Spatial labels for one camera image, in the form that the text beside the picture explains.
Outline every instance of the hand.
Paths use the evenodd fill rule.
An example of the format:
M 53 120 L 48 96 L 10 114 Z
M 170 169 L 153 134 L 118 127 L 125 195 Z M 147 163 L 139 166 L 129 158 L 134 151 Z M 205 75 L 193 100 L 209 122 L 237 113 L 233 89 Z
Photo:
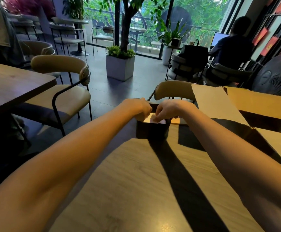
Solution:
M 164 119 L 172 119 L 174 117 L 177 118 L 179 115 L 181 115 L 181 111 L 183 108 L 191 105 L 194 106 L 194 104 L 190 102 L 179 99 L 164 100 L 158 105 L 156 116 L 153 121 L 160 122 Z
M 152 107 L 149 102 L 145 100 L 145 98 L 133 98 L 126 99 L 122 102 L 123 105 L 130 109 L 133 113 L 133 116 L 138 121 L 144 121 L 151 113 Z

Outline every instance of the black shirt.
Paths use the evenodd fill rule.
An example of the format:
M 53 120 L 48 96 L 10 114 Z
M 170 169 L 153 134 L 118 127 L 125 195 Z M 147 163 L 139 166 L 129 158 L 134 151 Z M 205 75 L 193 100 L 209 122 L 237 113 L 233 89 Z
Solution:
M 215 57 L 212 65 L 220 63 L 222 66 L 238 70 L 243 62 L 250 60 L 252 50 L 252 42 L 244 36 L 222 38 L 210 52 Z

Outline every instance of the table base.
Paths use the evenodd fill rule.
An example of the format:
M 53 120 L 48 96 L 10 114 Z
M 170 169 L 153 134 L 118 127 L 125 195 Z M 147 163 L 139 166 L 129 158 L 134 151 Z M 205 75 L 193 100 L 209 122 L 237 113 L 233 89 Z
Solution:
M 70 52 L 70 54 L 75 55 L 75 56 L 88 56 L 88 55 L 90 55 L 90 53 L 87 52 L 87 51 L 86 52 L 84 52 L 84 51 L 79 52 L 78 50 L 72 51 L 72 52 Z

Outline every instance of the gray shirt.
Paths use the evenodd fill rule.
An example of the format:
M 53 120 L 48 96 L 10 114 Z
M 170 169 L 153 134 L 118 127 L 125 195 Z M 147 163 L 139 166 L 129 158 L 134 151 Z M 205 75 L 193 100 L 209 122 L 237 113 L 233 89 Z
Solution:
M 24 56 L 17 35 L 7 18 L 6 11 L 0 5 L 0 51 L 8 64 L 17 66 L 24 62 Z

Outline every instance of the black hair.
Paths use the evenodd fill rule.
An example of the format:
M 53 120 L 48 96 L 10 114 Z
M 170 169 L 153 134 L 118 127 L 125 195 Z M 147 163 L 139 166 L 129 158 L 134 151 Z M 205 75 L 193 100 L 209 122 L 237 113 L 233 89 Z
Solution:
M 247 16 L 239 17 L 235 20 L 232 26 L 233 33 L 236 35 L 243 36 L 246 33 L 250 24 L 251 20 Z

